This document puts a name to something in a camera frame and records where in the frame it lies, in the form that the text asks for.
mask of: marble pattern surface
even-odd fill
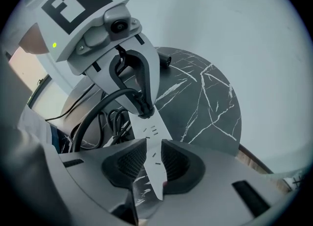
[[[212,63],[196,54],[169,47],[157,47],[157,50],[172,57],[171,65],[160,70],[156,108],[173,140],[236,156],[241,136],[241,113],[230,82]],[[126,69],[120,77],[127,87],[140,90],[131,70]],[[85,77],[72,91],[63,111],[91,84],[91,80]],[[80,105],[64,118],[63,131],[69,133],[100,98],[101,90],[95,86]],[[105,111],[120,108],[118,103],[112,102]],[[105,144],[112,137],[112,132],[104,119],[102,124]],[[92,147],[98,138],[99,127],[95,119],[87,129],[82,144]],[[161,201],[157,199],[144,168],[134,181],[133,192],[139,218],[149,218]]]

